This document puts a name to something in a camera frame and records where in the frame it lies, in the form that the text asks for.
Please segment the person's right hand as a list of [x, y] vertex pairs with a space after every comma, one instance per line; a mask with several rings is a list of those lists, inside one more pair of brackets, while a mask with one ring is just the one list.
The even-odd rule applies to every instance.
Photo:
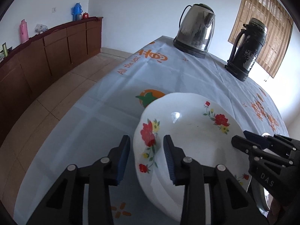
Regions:
[[267, 215], [269, 224], [275, 224], [277, 221], [281, 221], [286, 218], [290, 206], [281, 205], [275, 198], [271, 202], [271, 208]]

